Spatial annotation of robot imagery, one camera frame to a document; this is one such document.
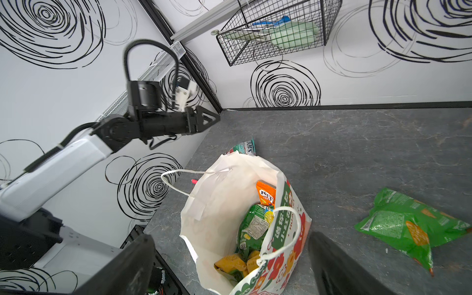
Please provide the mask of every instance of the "green packaging in basket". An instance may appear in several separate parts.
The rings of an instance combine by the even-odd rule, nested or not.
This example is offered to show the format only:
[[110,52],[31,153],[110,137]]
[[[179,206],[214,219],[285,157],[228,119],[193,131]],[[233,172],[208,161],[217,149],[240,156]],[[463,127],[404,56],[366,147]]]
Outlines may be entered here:
[[246,261],[249,253],[260,251],[267,229],[274,220],[274,208],[256,204],[251,206],[238,231],[238,247]]
[[433,276],[431,248],[463,236],[470,224],[388,188],[374,200],[369,216],[355,225],[415,259]]

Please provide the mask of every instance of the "wall-mounted basket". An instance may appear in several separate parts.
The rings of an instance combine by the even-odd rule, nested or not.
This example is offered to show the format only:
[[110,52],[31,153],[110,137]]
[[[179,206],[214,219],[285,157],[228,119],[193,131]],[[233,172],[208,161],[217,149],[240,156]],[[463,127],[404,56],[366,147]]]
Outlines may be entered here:
[[326,45],[342,0],[238,0],[218,33],[230,66]]

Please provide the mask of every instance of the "candy package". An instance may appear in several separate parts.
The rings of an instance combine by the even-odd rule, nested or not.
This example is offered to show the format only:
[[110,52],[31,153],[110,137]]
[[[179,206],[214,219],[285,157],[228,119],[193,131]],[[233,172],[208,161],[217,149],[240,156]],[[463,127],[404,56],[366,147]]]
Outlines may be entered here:
[[274,206],[275,204],[275,187],[265,181],[259,180],[256,183],[257,193],[259,194],[259,201],[265,206]]
[[259,266],[257,265],[257,260],[261,257],[261,252],[259,251],[252,251],[251,254],[247,257],[247,271],[251,273],[251,271],[255,270]]
[[231,150],[229,150],[225,155],[231,154],[234,151],[238,151],[240,154],[255,156],[256,147],[254,145],[254,139],[251,139],[250,141],[245,141],[243,143],[238,143]]

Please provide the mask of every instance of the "yellow snack package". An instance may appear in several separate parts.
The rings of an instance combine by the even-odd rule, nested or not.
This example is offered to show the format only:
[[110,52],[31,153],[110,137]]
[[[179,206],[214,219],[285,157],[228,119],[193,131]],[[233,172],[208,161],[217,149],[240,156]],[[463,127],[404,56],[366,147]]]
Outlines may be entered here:
[[228,255],[215,262],[215,269],[233,276],[237,282],[249,274],[243,256],[239,253]]
[[249,273],[259,267],[256,261],[260,258],[260,254],[261,252],[259,251],[252,251],[247,257],[247,271]]
[[259,180],[256,183],[259,200],[264,206],[274,206],[275,208],[275,187],[265,181]]

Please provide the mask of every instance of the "black cable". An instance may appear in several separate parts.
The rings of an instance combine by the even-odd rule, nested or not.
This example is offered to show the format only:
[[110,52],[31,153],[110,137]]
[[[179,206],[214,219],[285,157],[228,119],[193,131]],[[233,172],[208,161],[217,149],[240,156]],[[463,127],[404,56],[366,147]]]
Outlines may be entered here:
[[66,138],[64,138],[64,140],[60,144],[58,144],[58,146],[55,146],[50,151],[48,151],[47,153],[45,153],[41,157],[37,158],[33,163],[29,164],[24,169],[24,172],[25,173],[31,173],[31,172],[35,171],[36,168],[38,168],[41,164],[43,164],[47,159],[49,159],[50,157],[54,156],[57,152],[62,150],[72,140],[72,138],[74,138],[74,136],[76,136],[80,131],[82,131],[84,129],[87,129],[87,128],[91,128],[95,124],[96,124],[95,122],[85,123],[85,124],[82,124],[82,125],[76,127],[74,130],[72,130],[66,136]]
[[163,145],[164,143],[168,142],[168,141],[174,141],[174,140],[177,140],[177,135],[174,134],[174,135],[171,135],[171,137],[169,138],[166,138],[164,140],[161,140],[160,142],[156,143],[155,145],[152,145],[154,143],[154,137],[151,137],[151,142],[149,143],[149,149],[152,151],[152,150],[155,150],[157,147]]
[[125,69],[126,81],[129,82],[131,80],[129,76],[129,70],[128,70],[128,53],[133,47],[137,45],[142,45],[142,44],[154,45],[156,47],[159,47],[165,52],[167,52],[174,59],[175,69],[176,69],[175,76],[174,76],[174,83],[172,85],[172,98],[173,98],[172,104],[174,105],[175,96],[176,96],[176,88],[177,88],[178,58],[177,58],[177,55],[166,45],[159,43],[157,41],[154,41],[154,40],[149,40],[149,39],[138,39],[129,43],[128,46],[126,46],[125,48],[125,52],[123,53],[123,68]]

